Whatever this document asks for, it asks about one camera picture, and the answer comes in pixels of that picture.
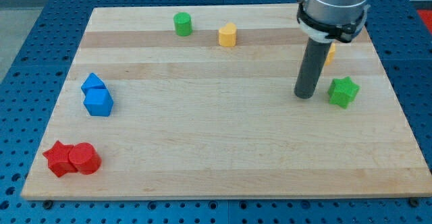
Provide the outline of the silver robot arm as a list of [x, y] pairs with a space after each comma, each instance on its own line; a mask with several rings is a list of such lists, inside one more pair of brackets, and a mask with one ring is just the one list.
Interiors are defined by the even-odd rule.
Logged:
[[350, 43], [362, 30], [369, 0], [297, 0], [300, 29], [318, 43]]

